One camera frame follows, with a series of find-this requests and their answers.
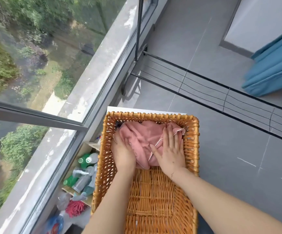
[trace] person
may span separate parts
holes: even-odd
[[[193,206],[216,234],[281,233],[282,223],[255,207],[223,192],[186,169],[183,140],[173,136],[171,127],[163,130],[163,152],[150,145],[159,166],[181,187]],[[136,158],[128,141],[119,132],[111,145],[117,173],[83,234],[124,233],[130,185]]]

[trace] person's left hand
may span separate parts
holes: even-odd
[[[114,133],[111,145],[114,162],[118,172],[133,176],[136,169],[136,156],[129,145],[128,139],[126,141],[122,140],[119,130],[118,128]]]

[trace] blue curtain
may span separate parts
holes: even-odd
[[[256,97],[282,89],[282,35],[255,52],[242,88]]]

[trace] pink garment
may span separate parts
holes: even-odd
[[[137,168],[149,169],[150,166],[159,166],[156,157],[152,156],[150,144],[155,145],[160,154],[162,154],[162,130],[167,124],[157,124],[153,121],[144,121],[142,123],[128,121],[122,124],[119,134],[123,141],[126,138],[128,139],[131,148],[134,150]],[[182,135],[184,135],[185,129],[173,122],[170,122],[170,124],[174,135],[178,131],[181,131]],[[179,141],[181,141],[182,135],[179,134]]]

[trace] woven wicker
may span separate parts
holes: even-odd
[[[199,175],[199,121],[192,115],[108,112],[104,119],[98,170],[93,193],[94,213],[117,172],[111,152],[116,121],[174,122],[186,129],[184,154],[186,167]],[[130,188],[125,233],[197,233],[197,210],[183,190],[160,169],[136,169]]]

